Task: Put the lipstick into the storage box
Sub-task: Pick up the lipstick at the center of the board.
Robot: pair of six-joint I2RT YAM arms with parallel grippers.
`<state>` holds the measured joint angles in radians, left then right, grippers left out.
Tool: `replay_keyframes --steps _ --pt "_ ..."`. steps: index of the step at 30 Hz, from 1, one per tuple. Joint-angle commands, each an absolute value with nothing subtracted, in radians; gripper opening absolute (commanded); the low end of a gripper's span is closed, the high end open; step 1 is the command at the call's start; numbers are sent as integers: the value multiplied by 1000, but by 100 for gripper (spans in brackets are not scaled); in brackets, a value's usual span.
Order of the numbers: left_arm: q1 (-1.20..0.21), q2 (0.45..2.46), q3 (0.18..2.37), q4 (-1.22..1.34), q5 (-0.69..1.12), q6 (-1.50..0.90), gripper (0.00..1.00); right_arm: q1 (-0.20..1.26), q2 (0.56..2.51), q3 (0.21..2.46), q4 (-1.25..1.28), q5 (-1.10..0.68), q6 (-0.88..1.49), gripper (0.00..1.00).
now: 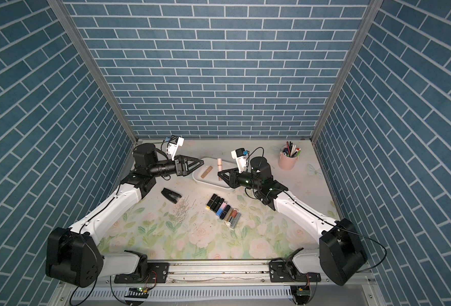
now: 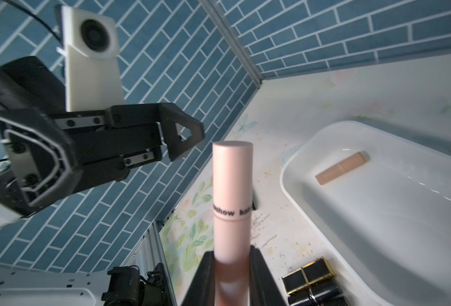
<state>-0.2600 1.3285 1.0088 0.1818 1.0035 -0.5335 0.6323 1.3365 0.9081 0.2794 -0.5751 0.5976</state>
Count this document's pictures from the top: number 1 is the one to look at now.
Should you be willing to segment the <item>beige lip gloss tube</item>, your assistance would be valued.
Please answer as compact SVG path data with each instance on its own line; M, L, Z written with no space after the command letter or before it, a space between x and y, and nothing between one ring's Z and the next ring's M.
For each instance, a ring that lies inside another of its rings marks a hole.
M202 174L201 178L206 178L206 176L213 170L212 166L209 166Z

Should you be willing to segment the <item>red lip gloss tube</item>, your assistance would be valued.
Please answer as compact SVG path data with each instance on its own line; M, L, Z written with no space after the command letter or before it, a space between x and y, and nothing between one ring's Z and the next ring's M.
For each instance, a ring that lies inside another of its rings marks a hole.
M238 215L238 210L233 209L231 215L229 216L228 223L230 226L233 225L233 221L235 220L236 216Z

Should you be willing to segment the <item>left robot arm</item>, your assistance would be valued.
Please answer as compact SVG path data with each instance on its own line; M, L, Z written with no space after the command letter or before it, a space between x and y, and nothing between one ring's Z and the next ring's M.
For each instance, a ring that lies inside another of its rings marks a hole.
M138 145L133 156L135 169L117 189L92 212L69 228L55 228L47 240L45 273L85 288L100 277L121 275L129 281L143 281L148 275L147 256L139 252L103 256L98 244L105 233L155 186L157 177L186 177L203 166L201 159L173 156L160 161L154 144Z

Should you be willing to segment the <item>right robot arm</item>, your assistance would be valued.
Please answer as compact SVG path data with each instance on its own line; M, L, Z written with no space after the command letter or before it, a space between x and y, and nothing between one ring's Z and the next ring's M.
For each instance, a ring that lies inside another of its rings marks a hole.
M264 205L286 215L318 240L317 254L299 251L293 256L293 266L298 272L323 272L332 282L342 286L366 263L361 236L348 219L337 221L302 202L273 178L266 158L253 158L251 172L246 170L245 158L238 158L236 163L236 168L218 173L229 187L254 190Z

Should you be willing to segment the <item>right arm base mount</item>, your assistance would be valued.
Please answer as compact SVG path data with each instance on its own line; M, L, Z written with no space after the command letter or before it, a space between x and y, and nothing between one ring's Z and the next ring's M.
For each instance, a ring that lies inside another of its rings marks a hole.
M276 258L268 264L270 281L272 283L296 282L295 277L288 271L285 260Z

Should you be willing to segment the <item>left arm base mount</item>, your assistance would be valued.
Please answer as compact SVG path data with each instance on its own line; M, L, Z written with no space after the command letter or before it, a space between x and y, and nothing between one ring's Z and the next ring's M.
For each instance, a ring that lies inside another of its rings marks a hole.
M143 267L138 267L132 274L119 274L114 278L116 284L164 284L168 277L169 263L147 262Z

